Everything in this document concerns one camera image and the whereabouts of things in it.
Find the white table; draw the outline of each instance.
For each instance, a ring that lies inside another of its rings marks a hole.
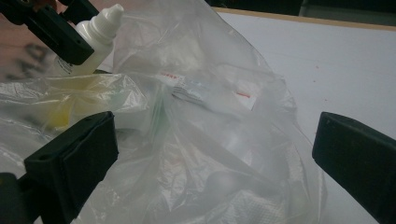
[[[218,11],[286,79],[298,106],[298,122],[312,143],[322,111],[357,119],[396,138],[396,29]],[[326,183],[321,223],[377,223],[327,175]]]

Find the bottle cap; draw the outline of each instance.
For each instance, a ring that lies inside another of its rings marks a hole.
[[[99,35],[112,40],[120,29],[123,12],[124,9],[120,4],[104,8],[97,16],[92,18],[92,25]]]

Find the black clamp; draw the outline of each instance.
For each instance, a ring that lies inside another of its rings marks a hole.
[[[323,112],[313,158],[379,223],[396,223],[396,141],[354,119]]]
[[[82,64],[92,54],[91,46],[68,23],[88,21],[98,10],[88,0],[61,0],[68,6],[58,14],[50,5],[34,10],[33,0],[0,0],[0,12],[16,25],[26,24],[32,33],[68,63]]]
[[[89,116],[24,160],[26,174],[0,174],[0,223],[68,224],[117,160],[111,112]]]

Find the transparent plastic wrap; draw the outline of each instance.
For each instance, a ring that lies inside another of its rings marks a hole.
[[[51,139],[38,129],[0,119],[0,172],[21,177],[25,173],[23,160]]]
[[[153,102],[148,97],[125,75],[26,79],[0,83],[0,119],[56,135],[80,119],[111,110],[117,128],[147,132],[145,117]]]
[[[36,130],[38,145],[90,113],[115,114],[119,159],[75,223],[319,223],[326,190],[295,103],[244,37],[200,0],[94,3],[126,9],[118,75],[0,86],[0,121]],[[0,164],[22,174],[25,154],[4,142],[19,165]]]

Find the dropper bottle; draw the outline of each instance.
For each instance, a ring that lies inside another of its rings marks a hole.
[[[54,61],[55,72],[63,77],[92,74],[114,48],[113,39],[120,29],[123,11],[123,7],[116,4],[104,8],[90,21],[80,22],[76,30],[93,48],[94,53],[81,65],[67,63],[58,56]]]

